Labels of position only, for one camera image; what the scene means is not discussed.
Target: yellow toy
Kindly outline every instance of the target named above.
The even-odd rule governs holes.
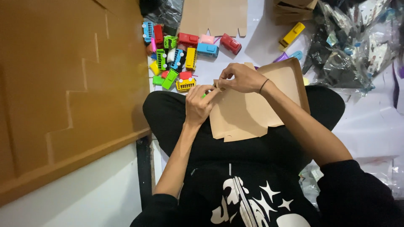
[[[188,47],[185,68],[194,71],[196,69],[196,49]]]
[[[161,70],[158,68],[157,61],[154,61],[149,65],[150,69],[153,71],[154,75],[158,75],[161,73]]]
[[[196,85],[196,80],[194,78],[189,78],[188,80],[180,79],[176,82],[176,85],[179,92],[186,92]]]
[[[297,24],[292,28],[292,30],[279,41],[279,50],[284,51],[288,46],[296,39],[296,37],[303,31],[305,26],[297,22]]]

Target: white star print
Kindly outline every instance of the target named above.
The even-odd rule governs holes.
[[[268,205],[267,201],[265,201],[264,196],[262,195],[262,192],[261,192],[261,200],[257,200],[254,197],[253,197],[253,199],[264,208],[265,213],[267,213],[268,219],[269,219],[269,211],[270,210],[276,212],[276,210],[272,209],[272,207],[270,207]]]
[[[264,189],[268,193],[268,195],[269,195],[269,197],[271,199],[271,202],[273,202],[272,201],[272,196],[280,193],[280,191],[272,191],[271,188],[269,187],[268,181],[267,181],[267,186],[266,187],[261,187],[261,186],[259,186],[259,187]]]
[[[286,200],[282,199],[282,205],[280,205],[279,207],[286,207],[286,208],[290,211],[289,204],[290,204],[292,201],[293,201],[293,200],[291,200],[291,201],[286,201]]]

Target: cardboard stack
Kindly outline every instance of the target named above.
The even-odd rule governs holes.
[[[276,25],[310,20],[317,0],[274,0],[273,15]]]

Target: right hand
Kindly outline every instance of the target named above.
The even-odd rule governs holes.
[[[218,87],[231,88],[241,93],[259,93],[267,78],[247,65],[230,63],[220,75]]]

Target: left hand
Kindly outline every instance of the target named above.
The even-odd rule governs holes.
[[[214,103],[212,99],[220,92],[219,88],[212,85],[197,85],[191,87],[185,98],[185,123],[191,126],[200,127],[208,118]]]

